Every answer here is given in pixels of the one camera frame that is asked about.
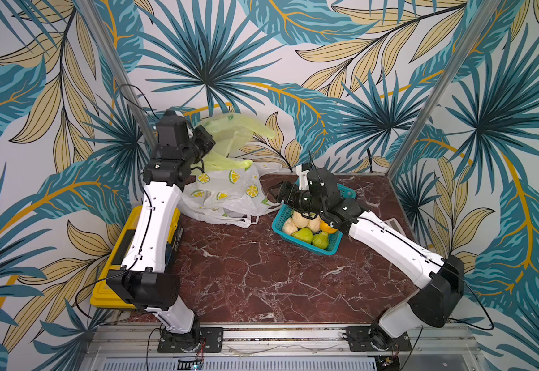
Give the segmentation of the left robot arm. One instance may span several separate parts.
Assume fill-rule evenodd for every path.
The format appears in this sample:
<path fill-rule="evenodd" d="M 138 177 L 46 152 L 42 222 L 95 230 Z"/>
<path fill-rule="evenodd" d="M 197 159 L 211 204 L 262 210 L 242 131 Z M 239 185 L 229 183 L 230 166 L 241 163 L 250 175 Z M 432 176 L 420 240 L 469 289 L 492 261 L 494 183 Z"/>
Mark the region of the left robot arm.
<path fill-rule="evenodd" d="M 198 316 L 179 295 L 180 279 L 167 270 L 168 235 L 192 170 L 215 145 L 212 136 L 172 109 L 156 124 L 158 143 L 144 170 L 144 202 L 119 269 L 106 284 L 125 303 L 154 315 L 161 340 L 183 352 L 203 344 Z"/>

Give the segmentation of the green avocado print plastic bag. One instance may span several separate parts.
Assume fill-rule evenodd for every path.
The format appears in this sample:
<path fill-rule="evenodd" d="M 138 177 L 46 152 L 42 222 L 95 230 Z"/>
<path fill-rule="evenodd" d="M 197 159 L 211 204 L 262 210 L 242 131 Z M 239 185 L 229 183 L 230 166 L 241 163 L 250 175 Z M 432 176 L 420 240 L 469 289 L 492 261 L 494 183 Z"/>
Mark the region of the green avocado print plastic bag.
<path fill-rule="evenodd" d="M 232 153 L 245 146 L 255 134 L 268 139 L 276 137 L 275 131 L 258 119 L 237 113 L 219 114 L 202 119 L 197 127 L 203 127 L 215 141 L 212 151 L 203 158 L 207 173 L 248 169 L 252 161 L 234 158 Z"/>

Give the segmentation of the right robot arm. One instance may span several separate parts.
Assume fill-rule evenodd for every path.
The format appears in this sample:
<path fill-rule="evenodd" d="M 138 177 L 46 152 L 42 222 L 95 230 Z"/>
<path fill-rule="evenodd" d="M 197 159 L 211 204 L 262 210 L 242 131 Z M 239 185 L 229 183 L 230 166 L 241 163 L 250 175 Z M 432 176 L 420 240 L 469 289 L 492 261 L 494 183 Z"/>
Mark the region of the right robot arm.
<path fill-rule="evenodd" d="M 319 218 L 401 270 L 416 286 L 404 301 L 385 310 L 369 327 L 368 342 L 385 351 L 410 329 L 443 327 L 464 295 L 464 263 L 444 258 L 395 231 L 368 207 L 342 196 L 334 174 L 309 163 L 296 168 L 298 181 L 271 186 L 270 199 Z"/>

